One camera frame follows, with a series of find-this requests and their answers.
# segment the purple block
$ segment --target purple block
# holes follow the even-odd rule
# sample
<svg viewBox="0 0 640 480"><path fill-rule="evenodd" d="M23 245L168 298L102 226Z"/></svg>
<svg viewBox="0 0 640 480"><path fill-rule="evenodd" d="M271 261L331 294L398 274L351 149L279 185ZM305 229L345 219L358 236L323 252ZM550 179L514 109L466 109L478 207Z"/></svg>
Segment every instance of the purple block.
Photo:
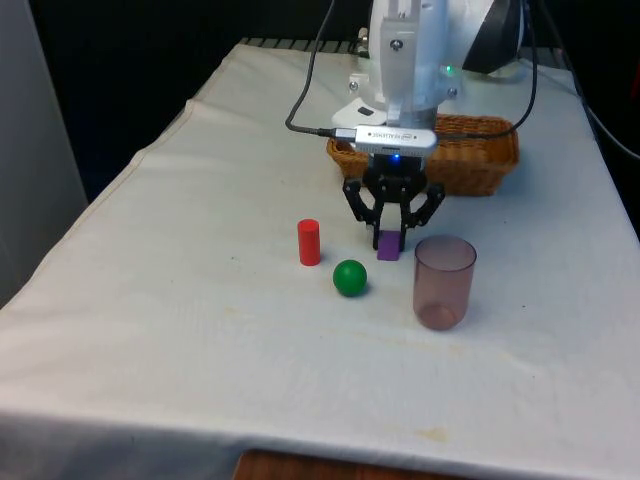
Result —
<svg viewBox="0 0 640 480"><path fill-rule="evenodd" d="M400 232L383 230L378 239L378 260L397 262L400 260Z"/></svg>

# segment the green ball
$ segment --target green ball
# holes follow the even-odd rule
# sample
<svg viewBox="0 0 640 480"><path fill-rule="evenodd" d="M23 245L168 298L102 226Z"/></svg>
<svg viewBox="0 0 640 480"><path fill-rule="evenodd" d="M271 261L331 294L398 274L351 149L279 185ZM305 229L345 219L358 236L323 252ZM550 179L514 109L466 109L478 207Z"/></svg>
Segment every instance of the green ball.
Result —
<svg viewBox="0 0 640 480"><path fill-rule="evenodd" d="M367 286L367 270L360 262L345 260L333 271L333 284L345 297L360 295Z"/></svg>

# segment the gray wall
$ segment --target gray wall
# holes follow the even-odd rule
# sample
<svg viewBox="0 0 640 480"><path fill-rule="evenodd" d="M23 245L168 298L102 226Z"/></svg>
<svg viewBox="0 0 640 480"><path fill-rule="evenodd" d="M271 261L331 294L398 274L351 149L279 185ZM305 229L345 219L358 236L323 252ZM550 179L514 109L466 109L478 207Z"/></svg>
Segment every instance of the gray wall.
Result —
<svg viewBox="0 0 640 480"><path fill-rule="evenodd" d="M26 0L0 1L0 306L86 206Z"/></svg>

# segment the black background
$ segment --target black background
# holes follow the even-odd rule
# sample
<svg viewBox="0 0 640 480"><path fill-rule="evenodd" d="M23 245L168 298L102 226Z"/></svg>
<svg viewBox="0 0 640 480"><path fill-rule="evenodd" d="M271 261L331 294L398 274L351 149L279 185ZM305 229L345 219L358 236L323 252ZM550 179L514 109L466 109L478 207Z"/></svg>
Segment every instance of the black background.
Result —
<svg viewBox="0 0 640 480"><path fill-rule="evenodd" d="M313 38L328 6L328 0L31 3L90 198L162 132L240 38ZM540 40L552 45L532 3ZM589 104L620 140L640 151L640 99L630 96L640 60L640 2L547 3ZM327 39L354 37L367 25L369 5L338 0ZM601 148L637 228L640 162L604 138Z"/></svg>

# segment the wooden floor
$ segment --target wooden floor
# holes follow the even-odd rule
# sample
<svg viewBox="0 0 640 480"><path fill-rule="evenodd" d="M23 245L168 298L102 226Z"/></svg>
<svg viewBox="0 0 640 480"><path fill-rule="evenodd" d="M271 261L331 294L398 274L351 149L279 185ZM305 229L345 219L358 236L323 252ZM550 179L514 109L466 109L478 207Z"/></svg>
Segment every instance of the wooden floor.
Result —
<svg viewBox="0 0 640 480"><path fill-rule="evenodd" d="M234 480L461 480L429 473L357 465L296 455L248 452Z"/></svg>

